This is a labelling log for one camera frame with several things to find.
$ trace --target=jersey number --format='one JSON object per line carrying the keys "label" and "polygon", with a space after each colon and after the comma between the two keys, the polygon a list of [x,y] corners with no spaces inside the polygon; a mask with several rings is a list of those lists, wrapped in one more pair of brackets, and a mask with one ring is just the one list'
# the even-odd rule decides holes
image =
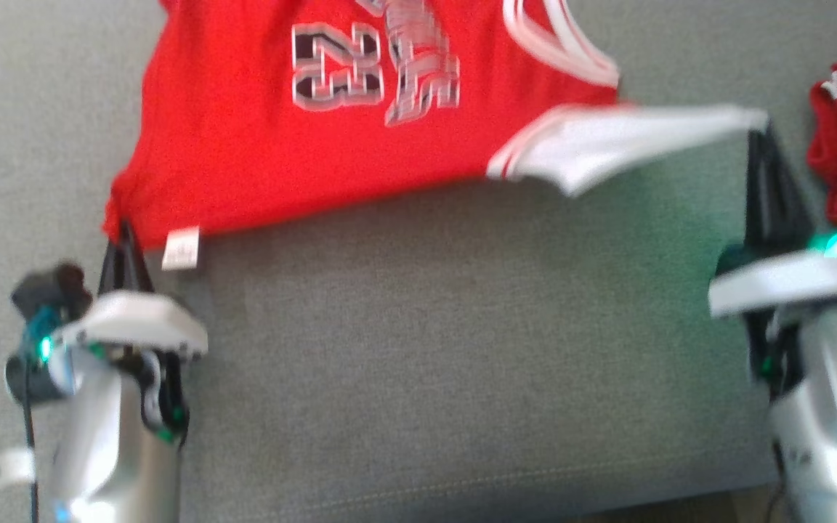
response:
{"label": "jersey number", "polygon": [[380,49],[379,32],[366,24],[353,24],[351,38],[323,23],[293,26],[293,102],[305,110],[382,102]]}

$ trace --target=gray couch cushion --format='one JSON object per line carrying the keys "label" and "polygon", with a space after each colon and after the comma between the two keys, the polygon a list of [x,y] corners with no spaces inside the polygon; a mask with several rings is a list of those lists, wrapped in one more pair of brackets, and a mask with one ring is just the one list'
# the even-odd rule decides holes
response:
{"label": "gray couch cushion", "polygon": [[[577,13],[627,96],[764,107],[801,166],[837,3]],[[24,271],[70,257],[96,279],[162,22],[151,0],[0,0],[0,365]],[[212,337],[182,520],[561,519],[771,479],[740,326],[706,312],[744,165],[739,138],[577,200],[463,185],[206,242],[199,275],[160,278]],[[44,477],[63,414],[37,415]],[[0,374],[0,449],[21,437]],[[0,496],[0,521],[26,503]]]}

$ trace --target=basketball jersey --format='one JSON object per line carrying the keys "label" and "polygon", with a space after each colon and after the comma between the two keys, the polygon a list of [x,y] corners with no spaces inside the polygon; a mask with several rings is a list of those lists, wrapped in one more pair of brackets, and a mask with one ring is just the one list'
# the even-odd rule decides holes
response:
{"label": "basketball jersey", "polygon": [[[176,229],[219,234],[486,175],[568,170],[574,189],[554,181],[573,193],[589,185],[584,177],[679,148],[653,121],[753,125],[735,108],[674,119],[619,106],[615,63],[565,0],[163,6],[142,136],[113,183],[105,223],[114,236],[128,219],[146,248]],[[642,137],[659,140],[623,157],[635,117],[652,123]],[[707,137],[693,121],[683,139]],[[571,135],[599,156],[573,158]],[[603,136],[618,142],[612,161]]]}

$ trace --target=white cable tag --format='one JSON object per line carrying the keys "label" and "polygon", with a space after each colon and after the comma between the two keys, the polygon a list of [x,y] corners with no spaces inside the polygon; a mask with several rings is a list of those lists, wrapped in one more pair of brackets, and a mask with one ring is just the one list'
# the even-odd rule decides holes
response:
{"label": "white cable tag", "polygon": [[30,485],[36,480],[33,450],[15,447],[0,454],[0,490],[15,485]]}
{"label": "white cable tag", "polygon": [[199,228],[179,229],[166,236],[163,249],[163,271],[185,271],[199,265]]}

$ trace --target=brown floor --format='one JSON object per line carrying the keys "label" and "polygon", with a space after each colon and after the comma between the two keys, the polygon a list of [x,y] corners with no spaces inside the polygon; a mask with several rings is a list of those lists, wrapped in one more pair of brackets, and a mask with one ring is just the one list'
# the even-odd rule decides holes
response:
{"label": "brown floor", "polygon": [[[571,523],[762,523],[773,493],[774,486],[758,487],[617,510]],[[786,521],[782,504],[777,504],[771,523]]]}

